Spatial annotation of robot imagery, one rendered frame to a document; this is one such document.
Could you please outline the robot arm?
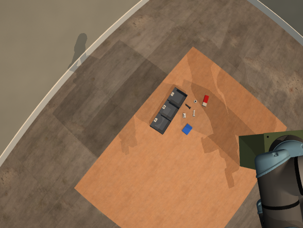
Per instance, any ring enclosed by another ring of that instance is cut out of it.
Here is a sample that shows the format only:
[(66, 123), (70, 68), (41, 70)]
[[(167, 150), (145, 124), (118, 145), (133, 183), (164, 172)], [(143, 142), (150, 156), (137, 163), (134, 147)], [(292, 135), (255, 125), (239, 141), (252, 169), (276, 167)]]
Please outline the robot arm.
[(303, 140), (277, 138), (255, 157), (262, 228), (303, 228)]

